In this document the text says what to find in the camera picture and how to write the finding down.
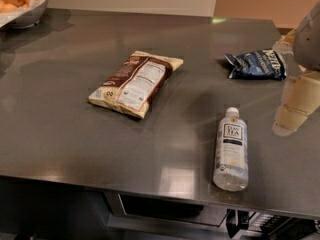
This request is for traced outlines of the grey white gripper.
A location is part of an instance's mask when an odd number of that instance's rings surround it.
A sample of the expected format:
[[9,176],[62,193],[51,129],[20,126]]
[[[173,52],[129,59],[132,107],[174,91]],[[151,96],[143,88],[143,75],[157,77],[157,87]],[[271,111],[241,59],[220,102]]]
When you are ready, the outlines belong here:
[[272,130],[278,136],[289,136],[320,107],[320,1],[307,13],[297,29],[282,36],[272,49],[281,54],[293,53],[299,65],[316,70],[289,77],[284,85]]

